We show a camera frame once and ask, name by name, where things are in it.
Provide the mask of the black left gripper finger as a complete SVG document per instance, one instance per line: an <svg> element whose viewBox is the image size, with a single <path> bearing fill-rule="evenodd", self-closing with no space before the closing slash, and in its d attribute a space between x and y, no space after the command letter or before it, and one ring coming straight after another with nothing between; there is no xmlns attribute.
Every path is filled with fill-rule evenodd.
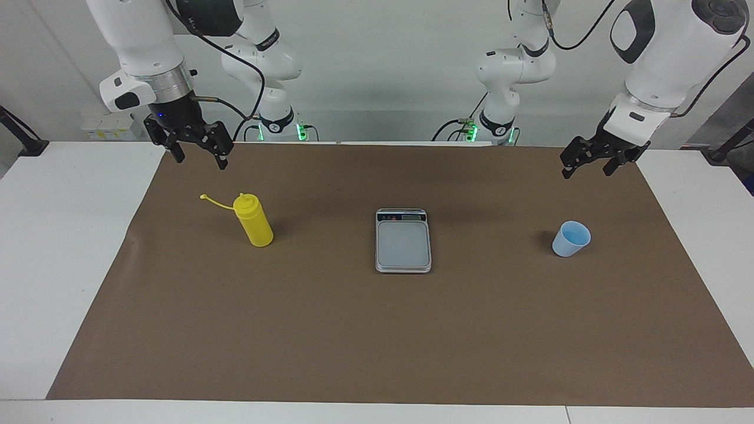
<svg viewBox="0 0 754 424"><path fill-rule="evenodd" d="M563 165L562 175L565 179L570 179L579 167L593 161L591 145L584 138L571 140L559 157Z"/></svg>
<svg viewBox="0 0 754 424"><path fill-rule="evenodd" d="M640 157L640 152L616 153L615 156L609 159L603 167L603 173L607 177L610 177L615 171L617 171L617 169L619 169L619 167L630 162L636 162L638 157Z"/></svg>

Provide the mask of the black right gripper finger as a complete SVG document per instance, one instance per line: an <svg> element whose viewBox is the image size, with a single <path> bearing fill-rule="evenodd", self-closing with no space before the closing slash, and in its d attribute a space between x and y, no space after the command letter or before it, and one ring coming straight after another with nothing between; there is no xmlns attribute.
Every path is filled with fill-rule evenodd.
<svg viewBox="0 0 754 424"><path fill-rule="evenodd" d="M200 148L213 155L215 162L221 171L228 167L227 156L234 147L234 142L221 121L215 121L212 124L205 124L200 128L199 142Z"/></svg>
<svg viewBox="0 0 754 424"><path fill-rule="evenodd" d="M157 147L163 147L177 163L183 162L185 153L180 147L177 138L177 132L172 129L166 129L154 119L153 115L148 115L144 119L144 127L149 136L149 140Z"/></svg>

